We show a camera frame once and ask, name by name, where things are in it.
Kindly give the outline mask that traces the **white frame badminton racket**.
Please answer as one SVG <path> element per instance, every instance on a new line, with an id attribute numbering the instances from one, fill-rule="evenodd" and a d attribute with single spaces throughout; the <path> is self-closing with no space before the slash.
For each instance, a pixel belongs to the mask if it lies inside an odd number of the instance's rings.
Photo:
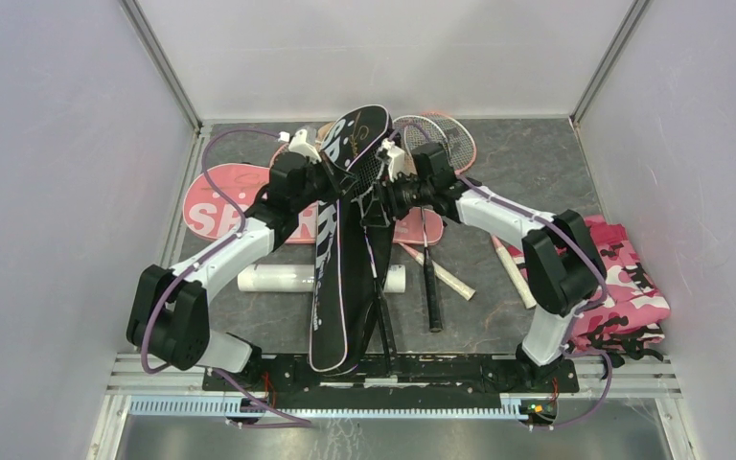
<path id="1" fill-rule="evenodd" d="M 415 160 L 413 158 L 413 150 L 423 146 L 424 144 L 440 141 L 444 137 L 444 132 L 430 119 L 424 115 L 404 115 L 398 117 L 394 121 L 394 127 L 398 128 L 402 134 L 402 146 L 407 153 L 407 163 L 405 172 L 408 174 L 418 175 Z M 420 209 L 421 224 L 423 230 L 424 248 L 429 248 L 428 233 L 426 229 L 426 213 L 425 209 Z"/>

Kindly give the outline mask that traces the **black SPORT racket bag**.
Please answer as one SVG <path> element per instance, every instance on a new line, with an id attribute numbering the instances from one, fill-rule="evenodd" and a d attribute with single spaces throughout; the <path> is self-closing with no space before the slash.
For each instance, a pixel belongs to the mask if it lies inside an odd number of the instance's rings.
<path id="1" fill-rule="evenodd" d="M 336 200 L 317 203 L 309 364 L 318 374 L 353 371 L 378 323 L 366 242 L 375 234 L 362 225 L 362 202 L 382 172 L 377 150 L 391 131 L 388 110 L 368 104 L 342 115 L 322 140 L 322 152 L 352 185 Z"/>

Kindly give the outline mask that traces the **white shuttlecock tube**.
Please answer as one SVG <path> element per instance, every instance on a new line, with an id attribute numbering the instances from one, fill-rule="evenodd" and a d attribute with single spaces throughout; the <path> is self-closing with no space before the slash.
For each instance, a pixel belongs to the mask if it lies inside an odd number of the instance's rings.
<path id="1" fill-rule="evenodd" d="M 237 276 L 242 292 L 312 292 L 314 267 L 311 264 L 251 264 Z M 406 270 L 401 264 L 392 265 L 387 274 L 386 293 L 405 293 Z"/>

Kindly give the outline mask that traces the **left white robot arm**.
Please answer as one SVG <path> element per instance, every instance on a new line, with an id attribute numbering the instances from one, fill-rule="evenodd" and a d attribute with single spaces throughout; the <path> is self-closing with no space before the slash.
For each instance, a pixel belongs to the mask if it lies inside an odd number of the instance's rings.
<path id="1" fill-rule="evenodd" d="M 355 178 L 334 161 L 310 158 L 298 150 L 281 155 L 269 179 L 241 213 L 238 228 L 170 268 L 153 264 L 137 286 L 126 337 L 139 347 L 143 370 L 170 367 L 226 370 L 240 390 L 262 380 L 255 345 L 209 325 L 209 306 L 219 291 L 249 265 L 282 246 L 299 224 L 302 211 L 317 204 L 321 225 L 314 261 L 309 360 L 317 372 L 341 368 L 351 344 L 347 320 L 342 213 Z"/>

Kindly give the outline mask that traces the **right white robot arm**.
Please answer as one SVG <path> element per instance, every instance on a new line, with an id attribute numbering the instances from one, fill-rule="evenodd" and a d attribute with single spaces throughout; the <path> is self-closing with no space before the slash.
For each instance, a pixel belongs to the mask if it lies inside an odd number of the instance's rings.
<path id="1" fill-rule="evenodd" d="M 541 390 L 567 355 L 576 316 L 607 296 L 606 269 L 585 220 L 572 210 L 551 214 L 528 208 L 456 173 L 439 143 L 415 150 L 413 174 L 403 170 L 406 156 L 386 140 L 347 162 L 365 222 L 399 220 L 414 207 L 431 207 L 515 246 L 537 302 L 530 328 L 517 347 L 515 376 L 522 388 Z"/>

